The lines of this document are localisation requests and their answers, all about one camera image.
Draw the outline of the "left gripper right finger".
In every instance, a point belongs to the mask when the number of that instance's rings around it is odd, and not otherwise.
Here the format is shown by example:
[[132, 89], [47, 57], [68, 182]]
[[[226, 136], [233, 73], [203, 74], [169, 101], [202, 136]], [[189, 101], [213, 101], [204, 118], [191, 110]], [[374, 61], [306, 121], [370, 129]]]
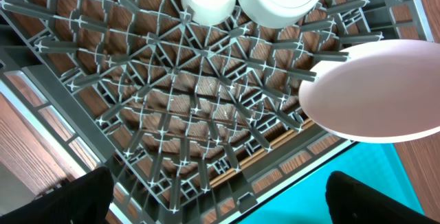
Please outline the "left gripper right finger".
[[333, 224], [439, 224], [341, 171], [330, 174], [325, 198]]

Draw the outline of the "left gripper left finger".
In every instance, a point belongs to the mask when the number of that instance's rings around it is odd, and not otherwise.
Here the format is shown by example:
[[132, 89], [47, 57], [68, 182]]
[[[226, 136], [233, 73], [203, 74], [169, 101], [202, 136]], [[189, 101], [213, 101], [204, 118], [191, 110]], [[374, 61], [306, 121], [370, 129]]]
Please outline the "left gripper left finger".
[[113, 201], [114, 180], [107, 167], [99, 167], [61, 188], [1, 217], [1, 223], [105, 222]]

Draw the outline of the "wooden chopstick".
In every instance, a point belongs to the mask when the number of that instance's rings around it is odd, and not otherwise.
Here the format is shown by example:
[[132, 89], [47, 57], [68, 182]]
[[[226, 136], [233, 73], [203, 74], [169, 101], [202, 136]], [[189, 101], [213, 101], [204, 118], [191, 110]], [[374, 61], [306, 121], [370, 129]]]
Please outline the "wooden chopstick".
[[[274, 152], [276, 148], [279, 148], [281, 145], [285, 144], [289, 140], [296, 137], [299, 133], [300, 132], [288, 130], [285, 133], [283, 133], [282, 135], [278, 136], [276, 139], [274, 139], [273, 141], [270, 142], [270, 145], [272, 147], [272, 152]], [[268, 154], [268, 152], [264, 148], [259, 149], [250, 157], [245, 158], [243, 161], [239, 162], [239, 165], [241, 168], [238, 171], [236, 171], [235, 169], [229, 169], [228, 171], [226, 171], [222, 175], [219, 175], [215, 179], [211, 180], [210, 186], [212, 188], [219, 186], [224, 181], [229, 180], [230, 178], [235, 176], [237, 173], [241, 172], [243, 169], [250, 167], [253, 163], [255, 163], [257, 160], [263, 158], [267, 154]]]

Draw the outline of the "large white plate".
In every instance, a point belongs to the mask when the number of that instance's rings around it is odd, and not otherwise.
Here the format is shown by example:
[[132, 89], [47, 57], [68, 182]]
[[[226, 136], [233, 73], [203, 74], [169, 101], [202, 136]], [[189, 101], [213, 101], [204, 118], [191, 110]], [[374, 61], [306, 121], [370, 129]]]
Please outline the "large white plate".
[[397, 143], [439, 132], [439, 44], [395, 39], [345, 49], [348, 61], [321, 61], [298, 92], [324, 130], [358, 142]]

